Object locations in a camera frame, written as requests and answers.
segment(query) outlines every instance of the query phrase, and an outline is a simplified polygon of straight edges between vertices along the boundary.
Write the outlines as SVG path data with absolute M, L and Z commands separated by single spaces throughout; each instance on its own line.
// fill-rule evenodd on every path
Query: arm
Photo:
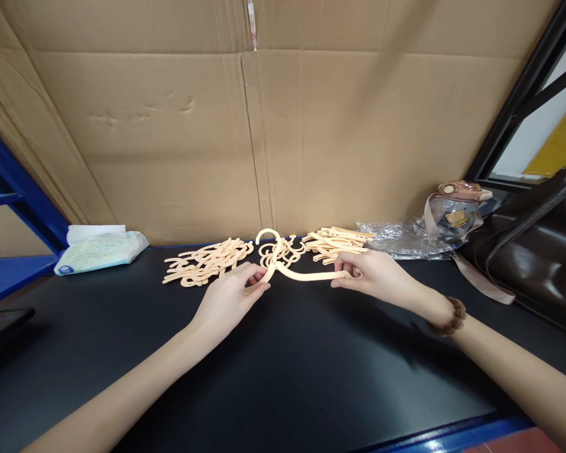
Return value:
M 369 294 L 413 311 L 439 327 L 453 318 L 453 306 L 444 296 L 417 282 L 387 254 L 339 254 L 336 271 L 344 269 L 358 276 L 357 268 L 363 275 L 361 279 L 337 279 L 331 286 Z M 564 374 L 470 315 L 451 338 L 566 451 Z
M 184 373 L 209 354 L 270 288 L 266 273 L 245 263 L 213 282 L 191 323 L 117 382 L 88 401 L 23 450 L 109 452 L 152 404 Z

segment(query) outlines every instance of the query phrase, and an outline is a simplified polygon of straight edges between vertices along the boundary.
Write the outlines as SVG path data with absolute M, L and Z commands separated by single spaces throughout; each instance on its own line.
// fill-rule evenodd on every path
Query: wet wipes package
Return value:
M 58 276 L 129 264 L 149 246 L 142 233 L 127 232 L 125 225 L 71 225 L 67 242 L 54 268 Z

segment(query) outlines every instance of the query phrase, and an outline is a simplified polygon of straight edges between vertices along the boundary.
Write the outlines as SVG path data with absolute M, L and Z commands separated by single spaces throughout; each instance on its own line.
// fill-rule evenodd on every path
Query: bracelet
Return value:
M 440 337 L 450 337 L 453 335 L 457 330 L 463 327 L 463 320 L 467 314 L 465 310 L 465 305 L 459 299 L 447 297 L 448 301 L 453 304 L 454 307 L 454 314 L 453 319 L 450 322 L 442 327 L 436 327 L 435 325 L 427 322 L 427 326 L 429 329 L 434 332 L 436 335 Z

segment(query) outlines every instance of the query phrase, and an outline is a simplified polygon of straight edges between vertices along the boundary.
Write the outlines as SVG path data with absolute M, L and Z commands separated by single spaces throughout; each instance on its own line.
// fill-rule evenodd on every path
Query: yellow wall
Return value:
M 551 177 L 566 165 L 566 115 L 528 164 L 524 173 Z

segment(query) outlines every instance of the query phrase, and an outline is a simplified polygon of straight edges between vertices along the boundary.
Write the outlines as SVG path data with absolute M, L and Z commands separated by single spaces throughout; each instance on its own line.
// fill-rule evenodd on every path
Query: left hand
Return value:
M 265 283 L 244 294 L 245 284 L 256 284 L 266 271 L 257 264 L 246 262 L 226 272 L 209 285 L 189 327 L 202 331 L 217 343 L 221 342 L 270 288 L 270 283 Z

